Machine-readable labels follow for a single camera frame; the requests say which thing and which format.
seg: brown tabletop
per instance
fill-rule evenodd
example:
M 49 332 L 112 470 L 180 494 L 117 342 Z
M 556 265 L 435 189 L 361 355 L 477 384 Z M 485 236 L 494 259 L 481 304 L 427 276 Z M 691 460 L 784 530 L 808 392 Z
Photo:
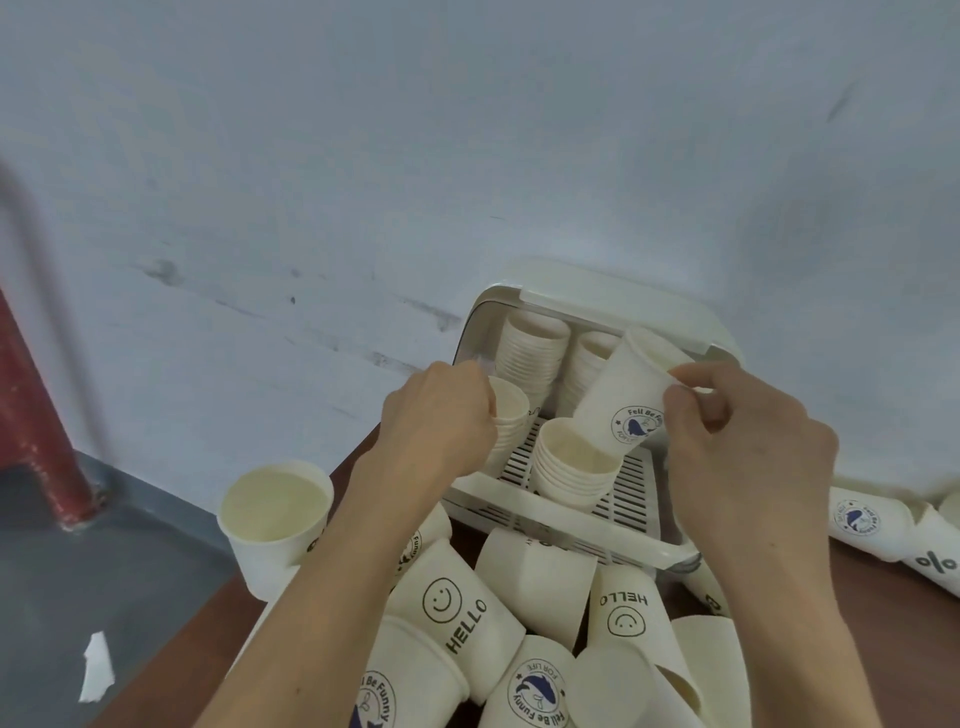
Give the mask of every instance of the brown tabletop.
M 376 430 L 332 474 L 337 500 Z M 471 564 L 484 534 L 454 523 L 453 545 Z M 840 607 L 860 648 L 887 728 L 960 725 L 960 599 L 914 571 L 842 544 L 832 551 Z M 677 584 L 664 590 L 671 618 L 704 614 Z M 214 595 L 105 707 L 91 728 L 189 728 L 217 690 L 263 602 L 239 576 Z M 473 728 L 480 709 L 465 703 L 449 728 Z

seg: paper scrap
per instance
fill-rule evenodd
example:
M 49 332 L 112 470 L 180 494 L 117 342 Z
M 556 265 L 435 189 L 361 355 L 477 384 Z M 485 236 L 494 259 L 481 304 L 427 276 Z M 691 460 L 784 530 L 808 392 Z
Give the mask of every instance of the paper scrap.
M 84 650 L 84 658 L 86 671 L 84 685 L 80 688 L 80 702 L 96 703 L 107 692 L 107 688 L 116 682 L 107 647 L 107 636 L 103 632 L 90 635 L 90 644 Z

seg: red metal post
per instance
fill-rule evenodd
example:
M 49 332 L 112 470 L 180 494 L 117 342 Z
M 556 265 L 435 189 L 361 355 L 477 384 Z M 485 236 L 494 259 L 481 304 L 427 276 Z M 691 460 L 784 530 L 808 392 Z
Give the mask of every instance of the red metal post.
M 61 525 L 96 513 L 93 491 L 0 291 L 0 468 L 18 464 L 36 473 Z

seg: finger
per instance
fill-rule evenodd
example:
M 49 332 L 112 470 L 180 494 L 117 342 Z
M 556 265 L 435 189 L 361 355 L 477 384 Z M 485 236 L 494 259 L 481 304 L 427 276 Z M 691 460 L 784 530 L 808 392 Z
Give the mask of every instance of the finger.
M 698 449 L 709 442 L 697 397 L 686 387 L 674 385 L 664 392 L 663 410 L 671 448 Z
M 688 387 L 707 387 L 723 396 L 730 410 L 740 407 L 766 408 L 793 400 L 776 387 L 767 384 L 729 361 L 700 361 L 681 364 L 670 374 Z

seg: cup storage box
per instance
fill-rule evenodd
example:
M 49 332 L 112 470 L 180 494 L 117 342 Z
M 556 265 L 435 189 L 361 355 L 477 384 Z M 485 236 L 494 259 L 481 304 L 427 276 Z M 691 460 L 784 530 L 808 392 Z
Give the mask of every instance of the cup storage box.
M 567 357 L 530 431 L 503 473 L 458 478 L 444 497 L 450 518 L 489 533 L 505 527 L 555 546 L 597 556 L 602 563 L 685 572 L 700 555 L 690 544 L 660 540 L 657 480 L 665 478 L 663 428 L 624 457 L 611 492 L 585 513 L 536 494 L 530 485 L 532 453 L 540 427 L 557 411 L 561 382 L 577 337 L 587 331 L 622 336 L 642 326 L 668 339 L 694 360 L 735 359 L 742 353 L 720 320 L 704 305 L 631 280 L 543 258 L 515 262 L 476 300 L 461 334 L 455 362 L 477 359 L 489 374 L 507 316 L 532 311 L 566 322 L 572 334 Z

